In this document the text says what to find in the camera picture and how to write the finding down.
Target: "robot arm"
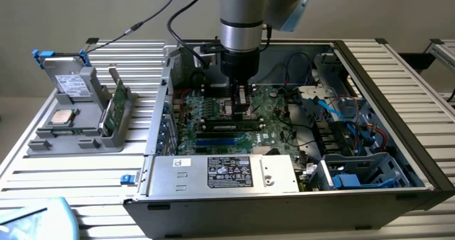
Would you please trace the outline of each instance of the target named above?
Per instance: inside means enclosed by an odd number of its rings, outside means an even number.
[[[232,118],[249,107],[248,79],[259,69],[263,25],[293,31],[307,0],[220,0],[221,73],[229,78]]]

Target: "power supply label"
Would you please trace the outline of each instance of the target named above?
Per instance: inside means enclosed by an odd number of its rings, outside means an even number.
[[[253,186],[248,156],[208,157],[207,185],[209,188],[245,188]]]

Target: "warning label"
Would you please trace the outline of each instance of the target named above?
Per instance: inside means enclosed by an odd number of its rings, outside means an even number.
[[[69,97],[89,97],[85,82],[80,75],[57,75],[56,79]]]
[[[249,157],[208,157],[207,185],[209,188],[253,186]]]

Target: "sticker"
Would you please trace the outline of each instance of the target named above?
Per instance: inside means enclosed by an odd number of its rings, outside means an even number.
[[[209,188],[253,186],[248,156],[208,157],[207,165],[207,185]]]
[[[173,159],[173,167],[191,166],[191,158]]]
[[[69,97],[89,97],[85,82],[80,75],[57,75],[56,79]]]
[[[235,125],[225,125],[225,126],[213,126],[213,130],[235,130],[236,126]]]

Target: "gray wall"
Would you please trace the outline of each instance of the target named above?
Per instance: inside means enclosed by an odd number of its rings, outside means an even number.
[[[169,9],[129,36],[165,39],[165,22],[191,0]],[[113,38],[152,14],[165,0],[0,0],[0,95],[44,97],[50,82],[30,51],[74,52],[88,37]],[[419,52],[429,38],[455,38],[455,0],[311,0],[293,33],[275,38],[384,37],[399,51]],[[219,33],[219,0],[201,0],[176,20],[184,38],[211,38]],[[445,72],[443,89],[455,76]]]

